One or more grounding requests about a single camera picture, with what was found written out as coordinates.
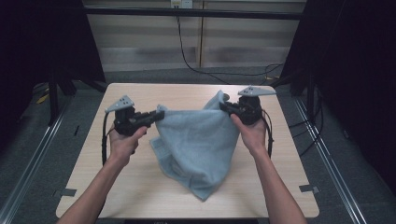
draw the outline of wooden tabletop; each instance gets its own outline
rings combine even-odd
[[[90,132],[67,184],[76,189],[74,197],[63,196],[56,215],[60,217],[83,193],[102,167],[101,139],[105,109],[128,95],[136,111],[149,112],[157,105],[169,109],[202,109],[218,91],[229,94],[236,103],[237,93],[246,86],[132,84],[115,83],[108,86],[93,120]],[[288,125],[276,95],[261,96],[262,107],[273,123],[272,161],[287,188],[301,206],[306,217],[318,215],[318,205],[312,192],[301,193],[299,186],[307,185],[304,167],[290,135]],[[107,129],[114,120],[110,113]],[[155,124],[139,140],[139,147],[130,163],[122,170],[109,192],[100,217],[118,218],[243,218],[268,217],[262,186],[253,158],[241,138],[233,154],[231,169],[224,182],[205,201],[196,198],[176,180],[167,177],[158,164],[149,139],[158,136]]]

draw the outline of black curtain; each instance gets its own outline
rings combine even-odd
[[[3,127],[15,125],[32,99],[34,85],[48,82],[51,76],[61,87],[72,79],[105,82],[87,16],[49,7],[83,5],[80,0],[0,3]]]
[[[327,2],[332,15],[320,17]],[[396,194],[396,3],[308,0],[286,70],[298,94],[314,84],[342,125]]]

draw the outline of black cable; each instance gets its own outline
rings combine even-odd
[[[264,121],[265,129],[268,132],[268,148],[267,148],[268,156],[271,158],[272,149],[273,149],[273,143],[274,143],[272,121],[271,121],[270,116],[268,115],[268,113],[265,110],[262,110],[262,112],[264,112],[264,115],[266,115],[268,117],[268,120],[270,121],[270,123],[269,123],[270,125],[268,125],[267,120],[262,115],[262,120]]]
[[[300,157],[302,157],[318,141],[318,139],[320,138],[320,134],[323,130],[324,116],[323,116],[323,108],[322,108],[322,97],[319,95],[318,95],[318,106],[320,107],[320,129],[318,131],[318,134],[315,136],[314,141],[299,155]]]
[[[335,22],[335,24],[334,24],[334,26],[333,26],[333,28],[332,28],[332,33],[331,33],[330,37],[328,38],[329,41],[328,41],[328,43],[327,43],[326,49],[323,51],[323,54],[322,54],[322,56],[321,56],[321,58],[320,58],[320,60],[319,60],[320,62],[322,62],[322,61],[324,60],[324,57],[325,57],[325,55],[327,54],[327,51],[328,51],[328,49],[329,49],[329,47],[330,47],[330,44],[331,44],[331,40],[332,40],[332,38],[333,38],[333,36],[334,36],[334,33],[335,33],[336,25],[338,24],[338,22],[339,22],[339,20],[340,20],[340,18],[341,18],[341,13],[343,12],[343,9],[344,9],[345,4],[346,4],[346,0],[343,1],[343,5],[341,6],[341,10],[339,11],[338,16],[337,16],[337,20],[336,20],[336,22]],[[321,134],[322,129],[323,129],[323,110],[321,110],[321,125],[320,125],[320,130],[319,130],[317,136],[315,137],[315,140],[311,143],[311,145],[310,145],[306,150],[304,150],[304,151],[300,154],[300,157],[302,157],[302,156],[309,150],[309,148],[311,148],[311,147],[318,141],[318,138],[319,138],[319,136],[320,136],[320,134]]]
[[[300,136],[300,135],[302,135],[302,134],[304,134],[304,133],[306,133],[306,132],[308,132],[308,129],[305,129],[305,130],[304,130],[303,132],[301,132],[301,133],[297,133],[296,135],[292,136],[292,138],[298,137],[298,136]]]
[[[105,165],[107,160],[107,134],[106,134],[107,117],[108,117],[108,113],[105,113],[105,118],[103,121],[103,132],[102,132],[102,165]]]
[[[271,64],[268,64],[267,66],[265,66],[265,70],[264,70],[264,74],[263,74],[263,75],[265,75],[265,79],[264,79],[264,81],[262,83],[259,84],[259,86],[261,86],[262,84],[264,84],[268,80],[268,74],[269,73],[271,73],[272,71],[276,70],[281,65],[283,65],[283,63],[271,63]],[[273,68],[272,70],[267,72],[267,69],[270,66],[275,66],[275,68]]]
[[[314,119],[317,117],[317,115],[318,115],[318,113],[320,112],[320,110],[321,110],[321,102],[319,103],[319,97],[318,97],[317,111],[315,112]],[[289,128],[295,128],[295,127],[297,127],[297,126],[300,126],[300,125],[302,125],[302,124],[307,123],[308,121],[309,121],[308,119],[305,119],[305,120],[303,120],[303,121],[301,121],[301,122],[298,122],[298,123],[295,123],[295,124],[291,124],[291,125],[289,125]]]
[[[271,73],[272,71],[274,71],[275,69],[277,69],[280,65],[283,65],[283,63],[273,63],[273,64],[269,64],[269,65],[265,66],[265,71],[264,71],[264,72],[262,72],[262,73],[257,73],[257,74],[223,73],[223,72],[211,72],[211,73],[208,73],[208,72],[203,72],[203,71],[196,70],[196,69],[192,68],[192,67],[189,65],[189,63],[188,63],[187,60],[186,60],[186,56],[185,56],[185,54],[184,54],[183,41],[182,41],[182,38],[181,38],[180,17],[177,17],[177,28],[178,28],[178,37],[179,37],[179,40],[180,40],[181,54],[182,54],[182,56],[183,56],[184,63],[187,65],[187,67],[189,67],[190,70],[192,70],[192,71],[194,71],[194,72],[196,72],[196,73],[211,76],[211,77],[213,77],[213,78],[217,79],[218,81],[223,82],[223,83],[225,83],[225,84],[231,85],[231,83],[229,83],[229,82],[227,82],[227,81],[224,81],[224,80],[222,80],[221,78],[216,77],[216,76],[214,76],[214,75],[228,75],[228,76],[242,76],[242,77],[257,77],[257,76],[262,76],[262,75],[268,75],[269,73]],[[271,69],[270,71],[267,71],[267,69],[268,69],[269,66],[275,66],[275,65],[276,65],[275,68]]]

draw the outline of towel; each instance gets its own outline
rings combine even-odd
[[[221,111],[219,91],[202,110],[169,110],[156,121],[160,136],[150,140],[163,172],[205,201],[228,174],[239,131]]]

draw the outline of finger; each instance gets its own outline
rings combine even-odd
[[[116,131],[116,129],[114,128],[114,123],[111,125],[111,127],[110,127],[110,129],[108,130],[108,135],[110,136],[110,138],[115,134],[115,133],[118,133],[117,131]]]
[[[132,149],[131,155],[134,155],[134,153],[135,153],[135,151],[136,151],[136,149],[137,149],[138,146],[139,146],[139,141],[134,142],[134,147],[133,147],[133,149]]]
[[[131,136],[130,138],[131,141],[137,142],[137,140],[143,137],[143,135],[145,135],[147,131],[148,131],[148,127],[146,126],[140,127],[139,129],[136,130],[136,132],[134,132],[134,135]]]
[[[238,116],[236,116],[235,114],[231,114],[230,118],[233,121],[233,124],[235,124],[235,126],[239,129],[239,131],[244,129],[245,125],[242,123],[241,119]]]

